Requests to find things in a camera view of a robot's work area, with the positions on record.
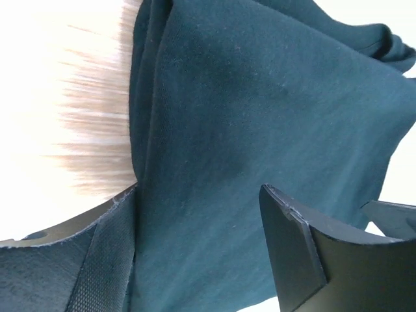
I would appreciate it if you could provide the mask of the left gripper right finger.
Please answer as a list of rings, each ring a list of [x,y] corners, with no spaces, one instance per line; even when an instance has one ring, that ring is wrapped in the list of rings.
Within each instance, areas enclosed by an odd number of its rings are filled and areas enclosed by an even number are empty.
[[[281,311],[415,310],[415,239],[349,226],[271,185],[259,204]]]

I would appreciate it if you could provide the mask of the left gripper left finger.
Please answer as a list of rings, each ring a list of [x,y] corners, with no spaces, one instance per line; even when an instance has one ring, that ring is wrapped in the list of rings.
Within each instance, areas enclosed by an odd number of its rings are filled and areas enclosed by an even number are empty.
[[[123,311],[135,189],[21,240],[1,242],[2,311]]]

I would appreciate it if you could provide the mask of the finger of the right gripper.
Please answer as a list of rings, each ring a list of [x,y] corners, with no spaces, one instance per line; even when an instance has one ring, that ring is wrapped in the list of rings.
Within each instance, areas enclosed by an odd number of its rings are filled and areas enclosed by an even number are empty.
[[[370,201],[361,211],[386,237],[404,241],[415,239],[415,206]]]

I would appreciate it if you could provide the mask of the black t shirt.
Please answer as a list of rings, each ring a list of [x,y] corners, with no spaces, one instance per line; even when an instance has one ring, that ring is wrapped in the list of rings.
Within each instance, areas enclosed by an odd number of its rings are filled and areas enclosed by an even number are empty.
[[[138,181],[131,311],[238,311],[276,293],[271,184],[364,229],[415,123],[415,50],[313,1],[144,1],[129,123]]]

